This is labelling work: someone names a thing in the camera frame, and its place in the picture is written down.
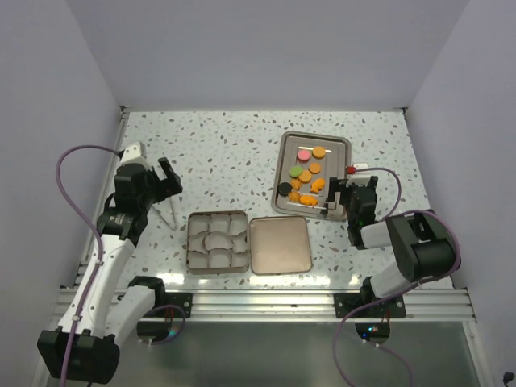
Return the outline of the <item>black sandwich cookie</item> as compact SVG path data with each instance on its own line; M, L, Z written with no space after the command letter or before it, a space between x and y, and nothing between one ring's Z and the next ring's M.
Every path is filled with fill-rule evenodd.
M289 182L282 182L277 187L277 192L281 196L288 196L293 190L292 185Z

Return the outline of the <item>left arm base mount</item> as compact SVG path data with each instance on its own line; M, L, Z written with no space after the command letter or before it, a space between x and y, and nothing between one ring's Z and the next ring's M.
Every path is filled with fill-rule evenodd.
M158 313L159 316L164 317L166 321L180 322L182 314L178 309L181 309L186 318L191 317L191 310L193 307L194 296L189 292L167 292L165 294L164 304L167 305L165 309Z

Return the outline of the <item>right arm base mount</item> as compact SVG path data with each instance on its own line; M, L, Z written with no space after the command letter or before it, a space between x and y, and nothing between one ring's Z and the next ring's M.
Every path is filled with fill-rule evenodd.
M393 299L366 300L358 293L334 293L336 318L405 318L407 316L403 296Z

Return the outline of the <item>orange swirl cookie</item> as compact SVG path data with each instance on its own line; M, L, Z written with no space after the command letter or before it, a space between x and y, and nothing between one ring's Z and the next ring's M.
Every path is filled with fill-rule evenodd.
M291 202L300 202L300 193L296 191L291 191L288 195L288 198Z

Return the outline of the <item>orange fish cookie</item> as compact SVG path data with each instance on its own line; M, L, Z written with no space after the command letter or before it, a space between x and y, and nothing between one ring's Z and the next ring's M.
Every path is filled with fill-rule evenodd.
M310 192L313 194L319 194L325 187L326 182L323 178L314 180L310 187Z

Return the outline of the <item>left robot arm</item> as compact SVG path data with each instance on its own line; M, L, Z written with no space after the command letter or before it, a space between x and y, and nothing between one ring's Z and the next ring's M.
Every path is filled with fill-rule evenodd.
M139 162L122 164L114 176L113 206L106 206L95 229L96 246L69 308L56 328L44 330L37 348L50 375L66 381L109 383L119 364L123 342L146 314L152 317L175 310L168 303L159 277L135 277L117 306L116 285L140 236L148 225L152 205L182 191L181 179L169 160L158 160L165 178Z

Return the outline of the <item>metal tongs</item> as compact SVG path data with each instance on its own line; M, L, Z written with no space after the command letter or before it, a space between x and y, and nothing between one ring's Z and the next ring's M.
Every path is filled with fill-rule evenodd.
M161 202L153 204L152 210L171 231L177 229L177 220L173 209L173 200L171 198L166 198Z

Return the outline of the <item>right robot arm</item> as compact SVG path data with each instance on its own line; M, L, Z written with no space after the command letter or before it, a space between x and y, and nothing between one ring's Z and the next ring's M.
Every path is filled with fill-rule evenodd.
M403 295L418 285L438 281L461 264L457 238L433 210L410 210L376 220L378 178L364 183L329 179L328 208L337 201L345 209L350 244L359 251L391 247L394 263L366 277L357 293L335 293L335 316L404 318Z

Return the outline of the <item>orange animal cookie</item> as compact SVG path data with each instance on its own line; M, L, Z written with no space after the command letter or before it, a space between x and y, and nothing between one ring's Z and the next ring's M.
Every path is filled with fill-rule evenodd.
M310 195L301 195L299 198L299 203L303 206L311 206L314 208L318 205L318 199Z

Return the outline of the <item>orange flower cookie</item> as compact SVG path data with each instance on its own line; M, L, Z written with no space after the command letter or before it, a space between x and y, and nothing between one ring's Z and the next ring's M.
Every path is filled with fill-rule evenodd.
M290 182L293 190L299 190L302 186L302 183L298 179L293 179Z

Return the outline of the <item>green round cookie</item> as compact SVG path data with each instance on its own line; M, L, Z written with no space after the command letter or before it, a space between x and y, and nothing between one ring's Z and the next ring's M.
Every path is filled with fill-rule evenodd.
M289 175L292 178L298 178L302 174L302 172L303 168L299 165L295 165L289 170Z

